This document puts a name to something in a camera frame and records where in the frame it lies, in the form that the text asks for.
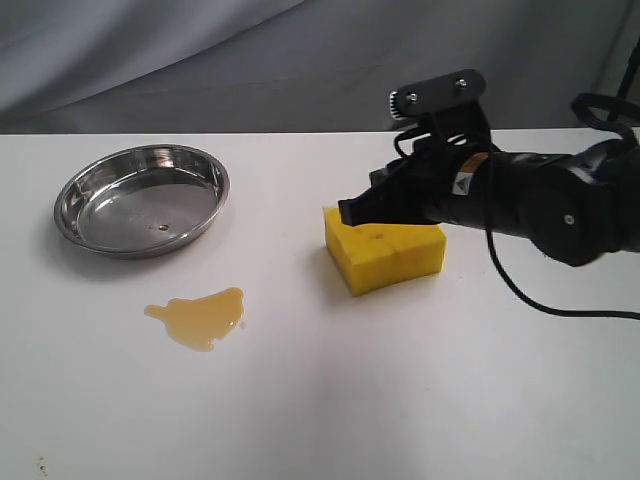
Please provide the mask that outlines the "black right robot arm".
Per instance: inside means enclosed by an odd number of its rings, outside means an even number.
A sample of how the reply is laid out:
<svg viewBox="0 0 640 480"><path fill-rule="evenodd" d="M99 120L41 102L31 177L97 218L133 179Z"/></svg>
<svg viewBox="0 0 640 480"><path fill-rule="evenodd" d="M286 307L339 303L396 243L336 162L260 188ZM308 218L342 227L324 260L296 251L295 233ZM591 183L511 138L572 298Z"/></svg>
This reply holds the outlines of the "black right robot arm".
<svg viewBox="0 0 640 480"><path fill-rule="evenodd" d="M491 226L570 266L639 250L639 148L621 139L577 154L423 139L370 182L339 201L343 224Z"/></svg>

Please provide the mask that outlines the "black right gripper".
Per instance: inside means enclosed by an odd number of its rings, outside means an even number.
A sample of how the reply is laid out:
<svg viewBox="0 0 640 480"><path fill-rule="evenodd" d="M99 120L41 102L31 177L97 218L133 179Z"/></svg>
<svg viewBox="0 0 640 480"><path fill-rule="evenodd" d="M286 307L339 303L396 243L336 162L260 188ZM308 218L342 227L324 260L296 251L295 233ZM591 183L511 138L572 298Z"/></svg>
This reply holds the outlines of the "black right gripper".
<svg viewBox="0 0 640 480"><path fill-rule="evenodd" d="M338 201L341 222L365 224L485 225L485 145L420 149L370 173L371 186L357 197Z"/></svg>

